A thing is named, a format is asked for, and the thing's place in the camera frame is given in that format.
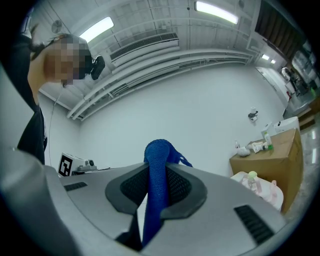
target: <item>black grille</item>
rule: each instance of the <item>black grille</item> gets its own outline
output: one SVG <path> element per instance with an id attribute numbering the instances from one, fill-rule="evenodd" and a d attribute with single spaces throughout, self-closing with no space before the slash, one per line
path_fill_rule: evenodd
<path id="1" fill-rule="evenodd" d="M 83 188 L 85 186 L 87 186 L 86 183 L 78 182 L 78 183 L 74 183 L 74 184 L 70 184 L 70 185 L 65 185 L 64 188 L 66 191 L 71 191 L 71 190 L 77 190 L 77 189 Z"/>
<path id="2" fill-rule="evenodd" d="M 258 245 L 274 235 L 274 232 L 249 205 L 240 206 L 234 210 Z"/>
<path id="3" fill-rule="evenodd" d="M 169 168 L 166 168 L 166 179 L 170 206 L 180 202 L 189 195 L 192 186 L 187 179 Z"/>
<path id="4" fill-rule="evenodd" d="M 141 48 L 143 46 L 151 45 L 151 44 L 158 43 L 158 42 L 165 41 L 165 40 L 177 39 L 177 38 L 178 38 L 178 36 L 176 33 L 167 33 L 167 34 L 161 34 L 161 35 L 156 35 L 156 36 L 149 37 L 146 39 L 142 39 L 142 40 L 134 42 L 128 46 L 124 46 L 123 48 L 111 53 L 110 58 L 113 61 L 114 59 L 116 59 L 124 54 L 127 54 L 135 49 Z"/>
<path id="5" fill-rule="evenodd" d="M 148 192 L 149 169 L 146 168 L 120 185 L 121 192 L 139 206 Z"/>

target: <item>air vent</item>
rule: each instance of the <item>air vent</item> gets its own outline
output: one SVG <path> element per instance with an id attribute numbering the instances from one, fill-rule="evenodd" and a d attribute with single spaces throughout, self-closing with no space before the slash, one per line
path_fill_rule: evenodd
<path id="1" fill-rule="evenodd" d="M 77 190 L 77 189 L 83 188 L 85 186 L 87 186 L 86 183 L 78 182 L 78 183 L 74 183 L 74 184 L 70 184 L 70 185 L 65 185 L 64 188 L 66 191 L 71 191 L 71 190 Z"/>
<path id="2" fill-rule="evenodd" d="M 274 232 L 249 205 L 240 206 L 234 210 L 258 245 L 274 235 Z"/>
<path id="3" fill-rule="evenodd" d="M 157 44 L 160 42 L 166 42 L 166 41 L 177 40 L 177 39 L 178 39 L 178 36 L 176 33 L 165 33 L 165 34 L 151 36 L 151 37 L 133 42 L 111 53 L 110 54 L 111 61 L 119 58 L 120 56 L 128 54 L 134 50 L 137 50 L 139 48 L 142 48 L 148 45 Z"/>

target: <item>blue cloth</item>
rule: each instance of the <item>blue cloth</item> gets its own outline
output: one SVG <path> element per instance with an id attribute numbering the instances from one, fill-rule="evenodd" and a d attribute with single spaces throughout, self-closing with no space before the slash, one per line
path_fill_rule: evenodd
<path id="1" fill-rule="evenodd" d="M 148 199 L 142 241 L 145 246 L 161 228 L 160 213 L 169 206 L 166 162 L 178 164 L 181 161 L 186 166 L 192 165 L 165 139 L 150 142 L 145 148 L 143 161 L 149 163 Z"/>

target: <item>wall-mounted fixture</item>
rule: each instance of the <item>wall-mounted fixture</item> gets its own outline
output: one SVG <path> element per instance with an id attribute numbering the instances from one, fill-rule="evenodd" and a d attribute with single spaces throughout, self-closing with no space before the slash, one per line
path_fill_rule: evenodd
<path id="1" fill-rule="evenodd" d="M 86 40 L 88 43 L 94 39 L 95 37 L 99 36 L 101 33 L 105 32 L 108 29 L 111 29 L 114 26 L 110 17 L 106 17 L 92 27 L 88 28 L 85 32 L 83 32 L 80 37 Z"/>
<path id="2" fill-rule="evenodd" d="M 62 21 L 60 19 L 57 19 L 54 23 L 51 25 L 51 31 L 55 34 L 58 34 L 62 29 Z"/>
<path id="3" fill-rule="evenodd" d="M 268 55 L 265 55 L 265 54 L 264 54 L 264 55 L 262 55 L 262 57 L 261 57 L 261 58 L 262 58 L 262 59 L 264 59 L 264 60 L 266 60 L 266 61 L 267 61 L 267 60 L 269 60 L 269 56 L 268 56 Z"/>
<path id="4" fill-rule="evenodd" d="M 233 24 L 238 24 L 239 18 L 237 16 L 233 15 L 232 13 L 230 13 L 224 9 L 216 7 L 212 4 L 196 1 L 194 3 L 194 9 L 198 12 L 203 12 L 206 14 L 218 16 L 218 17 L 225 19 Z"/>
<path id="5" fill-rule="evenodd" d="M 255 122 L 258 119 L 257 113 L 258 111 L 256 110 L 256 108 L 254 106 L 251 107 L 250 113 L 248 114 L 248 117 L 251 120 L 251 122 Z"/>

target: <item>ceiling light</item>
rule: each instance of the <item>ceiling light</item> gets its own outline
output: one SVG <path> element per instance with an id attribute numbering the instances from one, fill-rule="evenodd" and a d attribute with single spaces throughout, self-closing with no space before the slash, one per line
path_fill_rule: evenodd
<path id="1" fill-rule="evenodd" d="M 269 60 L 269 56 L 264 54 L 264 55 L 262 55 L 262 59 Z"/>
<path id="2" fill-rule="evenodd" d="M 315 164 L 316 163 L 316 157 L 317 156 L 317 149 L 316 148 L 314 148 L 313 150 L 312 150 L 312 164 Z"/>
<path id="3" fill-rule="evenodd" d="M 207 4 L 200 1 L 195 2 L 195 10 L 199 12 L 211 14 L 214 16 L 218 16 L 234 24 L 237 24 L 239 20 L 237 16 L 233 15 L 232 13 L 226 10 L 220 9 L 219 7 L 216 7 L 214 5 Z"/>
<path id="4" fill-rule="evenodd" d="M 99 36 L 106 30 L 111 29 L 113 26 L 114 23 L 112 22 L 111 18 L 106 17 L 87 29 L 83 34 L 80 35 L 80 37 L 87 42 L 90 42 L 92 39 Z"/>

